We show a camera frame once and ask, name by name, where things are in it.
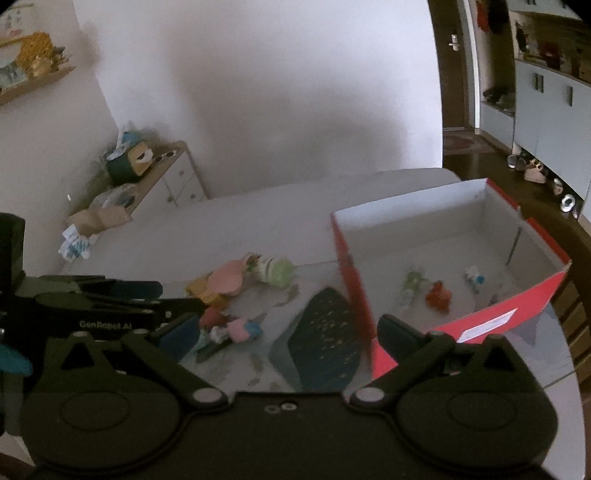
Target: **pink plush toy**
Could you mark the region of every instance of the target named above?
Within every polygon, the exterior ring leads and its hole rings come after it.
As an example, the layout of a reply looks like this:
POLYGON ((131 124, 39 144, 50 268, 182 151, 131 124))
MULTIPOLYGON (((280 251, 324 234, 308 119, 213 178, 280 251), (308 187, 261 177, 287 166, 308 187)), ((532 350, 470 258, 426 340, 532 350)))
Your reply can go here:
POLYGON ((234 320, 226 326, 228 335, 234 343, 244 343, 262 335, 259 324, 245 319, 234 320))

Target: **hanging clothes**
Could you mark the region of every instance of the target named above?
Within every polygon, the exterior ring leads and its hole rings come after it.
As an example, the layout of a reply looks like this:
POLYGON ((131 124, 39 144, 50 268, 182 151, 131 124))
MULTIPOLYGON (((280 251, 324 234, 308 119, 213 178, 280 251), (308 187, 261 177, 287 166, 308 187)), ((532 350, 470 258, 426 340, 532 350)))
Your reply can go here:
POLYGON ((491 27, 488 24, 488 10, 486 9, 486 3, 484 0, 476 0, 476 13, 478 28, 480 28, 485 33, 490 32, 491 27))
POLYGON ((489 0, 488 25, 494 34, 503 33, 509 23, 509 9, 505 0, 489 0))

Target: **orange toy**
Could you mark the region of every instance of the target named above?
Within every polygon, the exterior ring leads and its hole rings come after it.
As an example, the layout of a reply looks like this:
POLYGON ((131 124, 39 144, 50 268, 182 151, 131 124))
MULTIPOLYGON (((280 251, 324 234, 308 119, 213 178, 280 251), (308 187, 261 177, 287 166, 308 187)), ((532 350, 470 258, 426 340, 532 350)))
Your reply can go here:
POLYGON ((433 284, 431 291, 425 296, 425 301, 432 309, 448 314, 449 304, 452 302, 452 296, 452 292, 443 287, 442 281, 436 281, 433 284))

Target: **wooden chair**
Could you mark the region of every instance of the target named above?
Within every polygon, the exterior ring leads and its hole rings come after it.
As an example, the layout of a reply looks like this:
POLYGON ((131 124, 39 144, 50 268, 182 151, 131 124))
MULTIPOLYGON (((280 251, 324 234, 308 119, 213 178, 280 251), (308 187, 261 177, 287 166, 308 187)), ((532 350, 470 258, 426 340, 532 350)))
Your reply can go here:
POLYGON ((591 380, 586 380, 591 377, 591 330, 583 302, 570 277, 552 299, 552 306, 569 344, 579 384, 589 384, 591 380))

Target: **cardboard box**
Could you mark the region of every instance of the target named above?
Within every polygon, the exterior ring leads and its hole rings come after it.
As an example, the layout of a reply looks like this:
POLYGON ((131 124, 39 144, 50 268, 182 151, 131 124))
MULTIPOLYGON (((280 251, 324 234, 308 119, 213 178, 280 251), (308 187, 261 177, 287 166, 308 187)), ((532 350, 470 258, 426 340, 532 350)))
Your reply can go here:
POLYGON ((422 268, 453 293, 449 314, 429 309, 423 290, 402 320, 478 343, 539 314, 568 272, 570 259, 533 219, 490 180, 472 180, 335 212, 341 274, 379 377, 395 362, 375 326, 393 313, 409 271, 422 268), (464 278, 477 266, 480 294, 464 278))
POLYGON ((82 210, 68 217, 68 225, 76 225, 78 233, 91 237, 110 228, 124 225, 132 220, 125 207, 115 206, 98 210, 82 210))

